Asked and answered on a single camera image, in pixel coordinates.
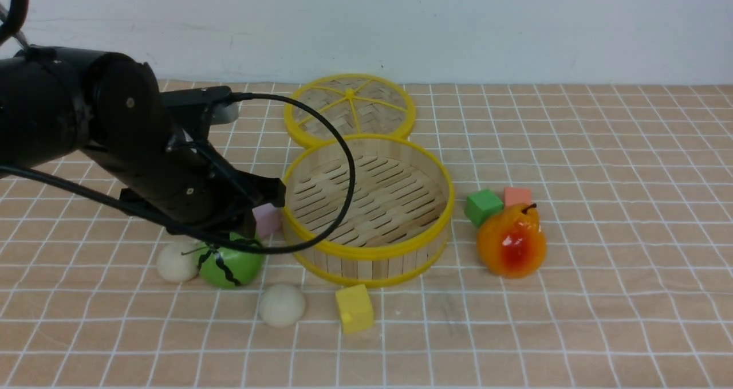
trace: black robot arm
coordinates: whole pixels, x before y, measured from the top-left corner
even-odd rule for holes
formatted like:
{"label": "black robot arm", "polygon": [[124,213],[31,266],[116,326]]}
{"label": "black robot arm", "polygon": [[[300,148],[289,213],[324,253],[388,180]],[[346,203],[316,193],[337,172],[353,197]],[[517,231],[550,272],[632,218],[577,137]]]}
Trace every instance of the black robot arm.
{"label": "black robot arm", "polygon": [[[172,234],[255,253],[303,250],[340,225],[353,196],[353,157],[315,110],[288,97],[226,86],[160,92],[149,65],[124,54],[24,44],[23,21],[14,18],[24,20],[27,3],[13,0],[10,11],[0,13],[0,45],[15,37],[23,46],[0,60],[0,178],[33,178],[162,224]],[[235,121],[238,102],[250,99],[297,105],[324,123],[346,152],[351,185],[345,207],[303,245],[262,250],[228,240],[230,232],[254,238],[254,207],[285,205],[280,179],[236,170],[208,141],[210,126]],[[32,170],[75,151],[126,185],[119,198]]]}

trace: green ball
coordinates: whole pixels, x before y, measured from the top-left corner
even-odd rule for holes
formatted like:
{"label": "green ball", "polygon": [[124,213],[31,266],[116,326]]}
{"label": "green ball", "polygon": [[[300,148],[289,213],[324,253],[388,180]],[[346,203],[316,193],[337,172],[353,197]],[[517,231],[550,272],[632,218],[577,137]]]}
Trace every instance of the green ball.
{"label": "green ball", "polygon": [[[230,233],[230,240],[238,240],[241,235]],[[225,247],[215,248],[206,243],[199,245],[194,253],[194,262],[199,267],[199,275],[209,284],[220,288],[236,288],[247,285],[255,279],[265,255],[244,253]]]}

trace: light purple block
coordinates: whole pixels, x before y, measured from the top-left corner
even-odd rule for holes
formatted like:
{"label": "light purple block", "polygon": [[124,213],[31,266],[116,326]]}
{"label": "light purple block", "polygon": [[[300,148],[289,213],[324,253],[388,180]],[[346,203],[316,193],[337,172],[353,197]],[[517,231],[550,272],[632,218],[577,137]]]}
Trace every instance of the light purple block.
{"label": "light purple block", "polygon": [[265,238],[282,227],[280,209],[276,209],[271,203],[255,207],[252,209],[252,214],[257,221],[257,235],[260,238]]}

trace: grid pattern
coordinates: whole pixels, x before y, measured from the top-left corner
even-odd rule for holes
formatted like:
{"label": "grid pattern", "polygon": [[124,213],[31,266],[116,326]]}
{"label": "grid pattern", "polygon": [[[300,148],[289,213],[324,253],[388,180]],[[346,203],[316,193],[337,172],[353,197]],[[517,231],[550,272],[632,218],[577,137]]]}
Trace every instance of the grid pattern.
{"label": "grid pattern", "polygon": [[[733,386],[733,86],[405,89],[418,105],[411,140],[447,165],[459,201],[435,266],[372,292],[370,331],[342,336],[336,287],[291,256],[268,258],[241,290],[166,284],[155,251],[173,238],[159,227],[5,178],[0,383]],[[210,139],[237,167],[272,177],[302,150],[275,103],[242,105]],[[39,168],[121,188],[79,154]],[[481,266],[462,209],[472,191],[509,184],[531,188],[549,245],[537,274],[506,281]],[[301,284],[308,301],[301,322],[277,331],[256,316],[276,282]]]}

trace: yellow block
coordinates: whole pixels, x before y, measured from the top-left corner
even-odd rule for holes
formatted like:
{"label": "yellow block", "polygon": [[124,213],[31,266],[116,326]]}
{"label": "yellow block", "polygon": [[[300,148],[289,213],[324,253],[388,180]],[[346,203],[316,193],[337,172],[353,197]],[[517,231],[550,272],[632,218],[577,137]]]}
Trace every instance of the yellow block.
{"label": "yellow block", "polygon": [[374,326],[374,308],[366,285],[354,285],[338,290],[336,303],[344,334],[366,331]]}

